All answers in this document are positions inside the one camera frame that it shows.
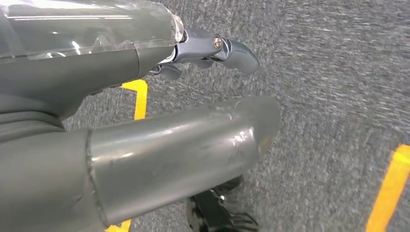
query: plastic film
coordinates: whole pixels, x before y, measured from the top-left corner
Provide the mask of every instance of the plastic film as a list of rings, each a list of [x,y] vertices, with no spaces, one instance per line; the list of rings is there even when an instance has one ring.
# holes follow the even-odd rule
[[[0,1],[0,62],[174,46],[183,30],[147,0]]]

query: black foot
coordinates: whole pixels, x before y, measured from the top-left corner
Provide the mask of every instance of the black foot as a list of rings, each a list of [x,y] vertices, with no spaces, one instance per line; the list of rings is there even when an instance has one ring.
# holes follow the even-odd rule
[[[248,214],[233,214],[213,190],[190,197],[188,223],[193,232],[257,232],[258,223]]]

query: plastic cover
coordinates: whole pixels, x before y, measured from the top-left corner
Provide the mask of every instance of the plastic cover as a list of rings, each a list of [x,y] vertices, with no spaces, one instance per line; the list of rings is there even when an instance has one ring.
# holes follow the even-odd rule
[[[183,31],[147,0],[1,0],[0,62],[174,46]]]

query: gray machine part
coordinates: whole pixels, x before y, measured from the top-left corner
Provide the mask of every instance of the gray machine part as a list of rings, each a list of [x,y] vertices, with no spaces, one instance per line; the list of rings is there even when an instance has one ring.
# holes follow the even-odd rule
[[[2,143],[0,225],[95,232],[241,175],[279,126],[274,99],[249,97]]]
[[[1,1],[0,114],[64,120],[85,96],[144,77],[179,42],[176,18],[146,0]]]
[[[182,24],[144,0],[2,1],[0,15],[5,231],[101,231],[241,175],[278,133],[279,109],[266,97],[65,132],[61,120],[85,96],[175,54],[179,62],[212,57],[223,51],[215,34],[188,30],[179,44]]]

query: yellow floor marking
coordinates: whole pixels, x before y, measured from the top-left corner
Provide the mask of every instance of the yellow floor marking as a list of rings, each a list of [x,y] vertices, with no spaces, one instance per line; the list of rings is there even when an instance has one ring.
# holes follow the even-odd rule
[[[148,94],[148,84],[144,80],[136,80],[122,84],[123,88],[137,92],[135,102],[134,120],[145,118],[146,114],[146,97]],[[131,227],[131,219],[121,223],[121,227],[112,225],[105,232],[129,232]]]
[[[131,228],[131,219],[126,220],[121,223],[121,227],[118,226],[110,226],[105,232],[129,232]]]
[[[367,221],[366,232],[384,232],[393,216],[410,173],[410,145],[401,145],[394,152],[381,185],[379,195]]]
[[[145,118],[146,114],[146,97],[148,94],[148,84],[144,80],[136,80],[122,84],[123,88],[137,92],[135,103],[134,119],[139,120]]]

